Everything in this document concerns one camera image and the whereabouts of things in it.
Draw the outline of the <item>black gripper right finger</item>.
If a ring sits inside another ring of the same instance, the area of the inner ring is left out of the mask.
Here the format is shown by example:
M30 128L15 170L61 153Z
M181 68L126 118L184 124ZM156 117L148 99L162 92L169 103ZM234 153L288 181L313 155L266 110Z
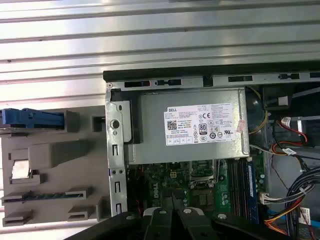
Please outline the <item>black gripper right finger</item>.
M184 206L183 192L173 192L173 209L183 226L183 240L288 240L283 233L227 212L208 217L195 207Z

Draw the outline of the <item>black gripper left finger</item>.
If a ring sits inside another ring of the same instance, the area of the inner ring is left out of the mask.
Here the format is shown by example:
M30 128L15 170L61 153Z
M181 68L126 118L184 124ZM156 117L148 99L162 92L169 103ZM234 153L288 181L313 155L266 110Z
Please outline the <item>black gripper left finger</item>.
M165 191L159 207L142 216L123 212L82 231L83 240L169 240L172 232L174 194Z

